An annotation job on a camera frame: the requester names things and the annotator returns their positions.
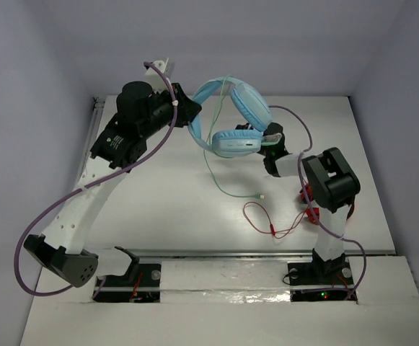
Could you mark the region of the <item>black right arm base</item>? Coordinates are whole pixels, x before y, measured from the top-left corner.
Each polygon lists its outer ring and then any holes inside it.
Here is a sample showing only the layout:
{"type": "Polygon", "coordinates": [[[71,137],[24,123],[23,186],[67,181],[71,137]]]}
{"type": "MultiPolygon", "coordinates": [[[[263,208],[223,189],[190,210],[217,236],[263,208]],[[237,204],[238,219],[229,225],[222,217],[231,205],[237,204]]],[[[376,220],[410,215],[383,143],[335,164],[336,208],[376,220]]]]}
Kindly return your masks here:
{"type": "Polygon", "coordinates": [[[353,273],[346,260],[343,267],[318,276],[311,262],[290,262],[282,281],[289,287],[292,302],[357,301],[352,293],[353,273]]]}

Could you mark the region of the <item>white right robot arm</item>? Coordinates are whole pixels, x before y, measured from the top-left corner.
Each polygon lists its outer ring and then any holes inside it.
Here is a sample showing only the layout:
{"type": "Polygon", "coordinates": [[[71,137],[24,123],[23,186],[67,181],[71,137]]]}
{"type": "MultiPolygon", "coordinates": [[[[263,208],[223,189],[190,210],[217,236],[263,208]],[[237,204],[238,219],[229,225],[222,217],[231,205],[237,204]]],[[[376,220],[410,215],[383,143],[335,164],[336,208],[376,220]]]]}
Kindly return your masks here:
{"type": "Polygon", "coordinates": [[[361,184],[338,148],[295,158],[286,149],[281,125],[271,123],[264,134],[274,137],[272,144],[258,151],[264,157],[267,173],[274,177],[299,176],[299,199],[307,204],[309,221],[321,228],[312,261],[299,270],[299,275],[310,274],[317,282],[328,283],[345,267],[343,244],[350,241],[345,237],[345,224],[352,216],[361,184]]]}

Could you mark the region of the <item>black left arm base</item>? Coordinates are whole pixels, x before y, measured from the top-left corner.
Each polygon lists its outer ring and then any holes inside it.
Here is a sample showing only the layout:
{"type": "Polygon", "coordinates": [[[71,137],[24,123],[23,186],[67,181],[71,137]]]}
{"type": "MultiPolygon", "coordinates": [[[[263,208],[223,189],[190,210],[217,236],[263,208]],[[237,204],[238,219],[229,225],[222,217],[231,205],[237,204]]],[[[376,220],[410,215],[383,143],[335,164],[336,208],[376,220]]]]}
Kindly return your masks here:
{"type": "Polygon", "coordinates": [[[162,264],[141,263],[138,256],[117,247],[130,257],[127,270],[122,275],[97,278],[92,300],[97,303],[159,303],[162,264]]]}

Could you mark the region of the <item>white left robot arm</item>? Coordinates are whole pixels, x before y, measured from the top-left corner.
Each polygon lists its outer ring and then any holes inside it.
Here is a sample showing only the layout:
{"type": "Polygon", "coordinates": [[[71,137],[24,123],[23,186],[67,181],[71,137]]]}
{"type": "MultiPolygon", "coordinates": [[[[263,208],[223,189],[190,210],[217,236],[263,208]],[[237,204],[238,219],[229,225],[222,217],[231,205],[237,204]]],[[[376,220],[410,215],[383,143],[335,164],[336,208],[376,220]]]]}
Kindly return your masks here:
{"type": "Polygon", "coordinates": [[[82,287],[94,275],[99,260],[84,247],[87,234],[126,174],[156,153],[147,150],[147,140],[162,128],[188,126],[202,110],[178,83],[159,92],[144,81],[127,83],[116,108],[93,143],[74,190],[53,204],[60,208],[56,217],[39,235],[26,229],[17,247],[71,288],[82,287]]]}

